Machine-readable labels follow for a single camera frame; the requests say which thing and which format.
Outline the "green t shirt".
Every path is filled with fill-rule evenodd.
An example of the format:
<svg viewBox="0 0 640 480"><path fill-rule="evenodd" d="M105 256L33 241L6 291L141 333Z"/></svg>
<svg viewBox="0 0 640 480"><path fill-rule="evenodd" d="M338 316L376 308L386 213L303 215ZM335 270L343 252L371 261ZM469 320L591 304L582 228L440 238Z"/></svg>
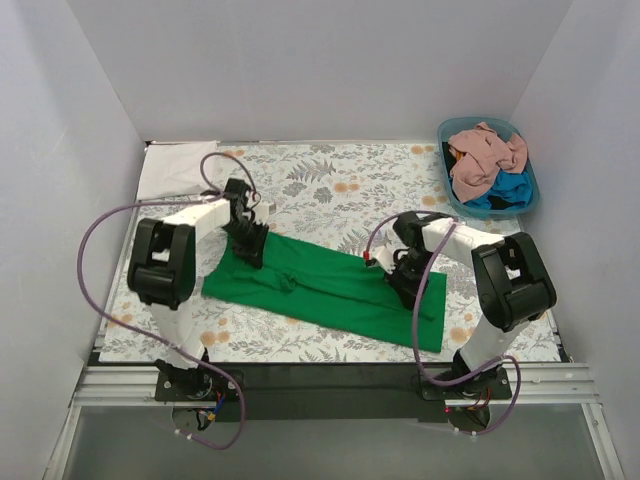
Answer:
<svg viewBox="0 0 640 480"><path fill-rule="evenodd" d="M354 255L270 233L256 269L227 247L201 294L403 347L412 307Z"/></svg>

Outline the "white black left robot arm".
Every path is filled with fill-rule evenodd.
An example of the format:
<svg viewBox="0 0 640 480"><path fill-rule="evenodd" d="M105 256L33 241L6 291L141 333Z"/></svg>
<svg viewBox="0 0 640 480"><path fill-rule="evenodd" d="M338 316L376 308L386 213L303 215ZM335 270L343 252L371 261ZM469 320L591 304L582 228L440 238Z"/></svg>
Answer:
<svg viewBox="0 0 640 480"><path fill-rule="evenodd" d="M196 291L197 246L221 229L231 252L251 267L263 265L275 206L260 199L240 179L227 181L223 192L206 191L188 207L162 219L139 221L129 261L127 284L148 307L169 354L155 366L169 384L189 399L209 395L214 375L197 364L206 347L195 329L192 307Z"/></svg>

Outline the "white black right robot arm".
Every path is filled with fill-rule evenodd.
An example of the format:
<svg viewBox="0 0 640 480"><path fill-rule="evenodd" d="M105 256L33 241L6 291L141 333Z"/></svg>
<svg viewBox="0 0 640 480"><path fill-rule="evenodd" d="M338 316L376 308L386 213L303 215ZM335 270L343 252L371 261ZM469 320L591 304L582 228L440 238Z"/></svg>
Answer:
<svg viewBox="0 0 640 480"><path fill-rule="evenodd" d="M365 263L384 271L384 280L412 312L411 347L424 381L475 397L489 384L489 372L507 360L519 334L557 302L555 287L532 237L502 236L471 228L440 213L405 212L393 230L404 247L379 247ZM482 316L469 340L456 351L451 368L428 374L419 354L418 316L429 276L439 256L473 270Z"/></svg>

